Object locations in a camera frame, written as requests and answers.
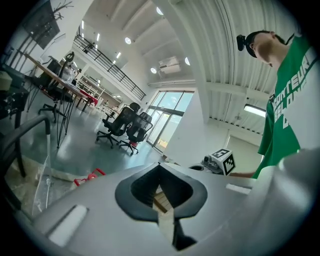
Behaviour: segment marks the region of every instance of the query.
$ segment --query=black tube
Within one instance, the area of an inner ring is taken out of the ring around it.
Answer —
[[[5,152],[24,134],[30,131],[33,127],[40,124],[42,121],[45,122],[45,134],[50,134],[50,122],[49,119],[45,115],[39,115],[29,121],[23,123],[19,128],[11,131],[7,134],[2,140],[0,144],[0,161],[5,155]]]

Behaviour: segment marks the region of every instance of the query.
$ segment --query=rectangular light fixture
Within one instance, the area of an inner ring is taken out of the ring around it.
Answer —
[[[264,109],[260,108],[260,107],[253,106],[253,105],[250,105],[250,104],[245,104],[244,110],[248,111],[250,113],[259,115],[259,116],[261,116],[263,118],[266,118],[266,111]]]

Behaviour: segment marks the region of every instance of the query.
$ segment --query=shirt sleeve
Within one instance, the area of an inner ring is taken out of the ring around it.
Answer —
[[[265,116],[265,123],[264,123],[264,130],[263,136],[261,140],[261,144],[258,150],[260,155],[266,155],[267,150],[272,142],[272,137],[274,133],[274,108],[269,100],[266,105],[266,116]]]

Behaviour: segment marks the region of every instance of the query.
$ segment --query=person's arm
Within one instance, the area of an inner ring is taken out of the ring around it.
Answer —
[[[255,172],[247,172],[247,173],[231,172],[229,176],[241,177],[241,178],[252,178],[254,174]]]

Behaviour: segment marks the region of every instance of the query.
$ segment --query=red cloth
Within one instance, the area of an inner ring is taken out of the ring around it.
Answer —
[[[92,99],[95,106],[98,104],[98,99],[94,98],[92,95],[90,95],[89,93],[85,92],[84,90],[80,89],[80,92],[82,94],[84,94],[85,96],[87,96],[88,98]]]

